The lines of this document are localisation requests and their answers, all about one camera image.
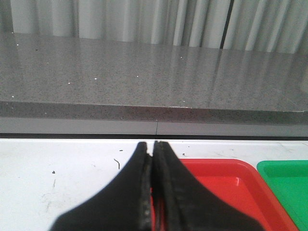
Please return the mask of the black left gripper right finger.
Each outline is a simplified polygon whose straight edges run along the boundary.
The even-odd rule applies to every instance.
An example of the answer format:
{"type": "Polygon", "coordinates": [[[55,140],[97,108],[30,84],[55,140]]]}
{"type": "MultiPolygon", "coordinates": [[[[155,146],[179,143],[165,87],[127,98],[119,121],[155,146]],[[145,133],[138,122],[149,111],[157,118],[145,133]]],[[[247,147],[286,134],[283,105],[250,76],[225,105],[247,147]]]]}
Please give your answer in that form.
{"type": "Polygon", "coordinates": [[[219,199],[177,158],[168,142],[153,150],[152,190],[157,231],[262,231],[254,218],[219,199]]]}

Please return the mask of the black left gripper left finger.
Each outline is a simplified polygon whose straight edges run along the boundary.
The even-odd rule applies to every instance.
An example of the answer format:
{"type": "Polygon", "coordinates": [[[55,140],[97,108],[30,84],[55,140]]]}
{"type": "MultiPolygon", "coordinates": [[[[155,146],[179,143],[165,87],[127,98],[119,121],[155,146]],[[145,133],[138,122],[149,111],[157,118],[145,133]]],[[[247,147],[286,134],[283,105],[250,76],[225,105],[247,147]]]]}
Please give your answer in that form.
{"type": "Polygon", "coordinates": [[[52,231],[150,231],[152,158],[139,142],[119,174],[101,191],[60,215],[52,231]]]}

